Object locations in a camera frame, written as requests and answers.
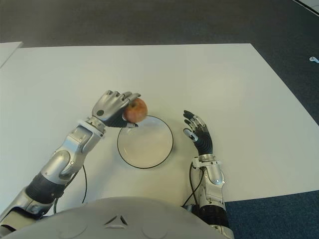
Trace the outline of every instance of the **wire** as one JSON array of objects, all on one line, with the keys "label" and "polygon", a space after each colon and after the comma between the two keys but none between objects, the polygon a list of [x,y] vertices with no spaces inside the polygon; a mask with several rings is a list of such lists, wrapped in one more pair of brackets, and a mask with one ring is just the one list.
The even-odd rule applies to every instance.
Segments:
[{"label": "wire", "polygon": [[[84,165],[83,165],[83,170],[84,170],[84,176],[85,176],[85,193],[84,193],[84,198],[83,198],[83,201],[82,203],[84,202],[85,198],[86,198],[86,192],[87,192],[87,189],[88,189],[88,182],[87,182],[87,177],[86,177],[86,171],[85,171],[85,168],[84,168]],[[73,177],[71,178],[71,180],[65,184],[65,188],[67,188],[67,186],[70,185],[70,183],[72,183],[72,181],[74,180],[74,178],[76,177],[76,175],[79,173],[79,171],[77,171]],[[59,198],[56,198],[55,201],[54,201],[54,204],[53,204],[53,213],[56,214],[56,205],[58,204],[58,201],[59,201]]]},{"label": "wire", "polygon": [[86,198],[86,193],[88,191],[88,179],[87,179],[87,176],[86,176],[86,171],[85,171],[84,165],[83,165],[83,171],[84,171],[84,177],[85,177],[85,193],[84,193],[84,197],[83,197],[82,203],[84,203],[84,200]]},{"label": "wire", "polygon": [[[201,171],[202,171],[202,175],[201,175],[200,181],[199,181],[199,183],[198,183],[197,187],[195,188],[194,192],[196,192],[196,190],[199,188],[199,186],[200,186],[200,184],[201,184],[201,181],[203,180],[204,172],[203,172],[203,170],[202,170],[202,169],[201,169]],[[191,198],[191,196],[193,196],[193,192],[192,192],[192,193],[189,195],[189,197],[186,199],[186,201],[184,202],[184,204],[183,204],[183,206],[182,206],[182,207],[184,207],[184,206],[186,205],[186,203],[187,203],[187,202],[188,202],[188,200]]]},{"label": "wire", "polygon": [[201,184],[201,182],[202,182],[202,180],[203,180],[204,170],[203,170],[202,168],[200,169],[201,172],[202,172],[202,175],[201,175],[201,178],[200,178],[200,181],[199,181],[197,187],[196,187],[195,190],[194,190],[193,184],[192,184],[192,181],[191,181],[191,169],[192,169],[192,168],[193,168],[193,163],[190,164],[190,168],[189,168],[189,183],[190,183],[190,187],[191,187],[192,193],[191,193],[191,194],[189,195],[189,197],[186,199],[186,201],[184,202],[184,204],[183,204],[182,207],[184,207],[184,206],[186,205],[186,203],[187,203],[188,200],[191,198],[191,196],[194,196],[195,204],[198,206],[198,202],[197,202],[197,198],[196,198],[195,192],[196,192],[196,190],[199,188],[199,186],[200,186],[200,184]]}]

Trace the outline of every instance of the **white bowl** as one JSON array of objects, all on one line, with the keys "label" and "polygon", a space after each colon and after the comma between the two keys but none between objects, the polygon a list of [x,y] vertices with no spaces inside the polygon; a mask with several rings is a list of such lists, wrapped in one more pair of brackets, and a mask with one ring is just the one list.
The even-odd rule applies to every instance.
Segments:
[{"label": "white bowl", "polygon": [[173,147],[173,135],[168,125],[147,116],[137,128],[122,128],[118,136],[118,150],[129,165],[152,168],[162,163]]}]

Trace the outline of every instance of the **blue carpet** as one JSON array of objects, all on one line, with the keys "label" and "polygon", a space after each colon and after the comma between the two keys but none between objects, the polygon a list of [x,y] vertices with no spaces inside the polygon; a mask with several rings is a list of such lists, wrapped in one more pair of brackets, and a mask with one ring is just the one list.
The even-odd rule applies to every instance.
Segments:
[{"label": "blue carpet", "polygon": [[319,239],[319,191],[226,203],[236,239]]}]

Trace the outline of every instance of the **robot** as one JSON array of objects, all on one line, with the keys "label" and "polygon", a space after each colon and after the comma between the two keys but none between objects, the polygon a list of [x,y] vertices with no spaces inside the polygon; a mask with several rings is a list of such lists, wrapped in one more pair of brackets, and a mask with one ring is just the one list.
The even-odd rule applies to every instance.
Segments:
[{"label": "robot", "polygon": [[98,100],[92,116],[79,122],[32,182],[0,215],[0,238],[234,238],[222,194],[224,175],[213,156],[211,136],[205,122],[188,111],[184,111],[184,117],[190,129],[185,128],[184,133],[198,150],[190,171],[195,168],[200,176],[195,189],[191,183],[195,205],[185,205],[186,201],[177,207],[142,197],[115,197],[44,216],[81,169],[86,155],[103,137],[105,127],[138,126],[122,115],[129,103],[140,96],[107,91]]}]

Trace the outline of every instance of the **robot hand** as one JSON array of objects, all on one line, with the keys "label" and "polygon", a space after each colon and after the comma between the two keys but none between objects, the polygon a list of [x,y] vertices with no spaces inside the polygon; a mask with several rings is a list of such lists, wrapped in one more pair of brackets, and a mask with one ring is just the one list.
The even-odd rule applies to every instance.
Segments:
[{"label": "robot hand", "polygon": [[92,116],[108,127],[137,127],[136,123],[126,121],[122,114],[129,103],[140,96],[139,93],[107,91],[93,107]]},{"label": "robot hand", "polygon": [[194,142],[198,155],[213,154],[213,143],[205,122],[189,111],[184,111],[184,117],[191,128],[185,128],[184,133]]}]

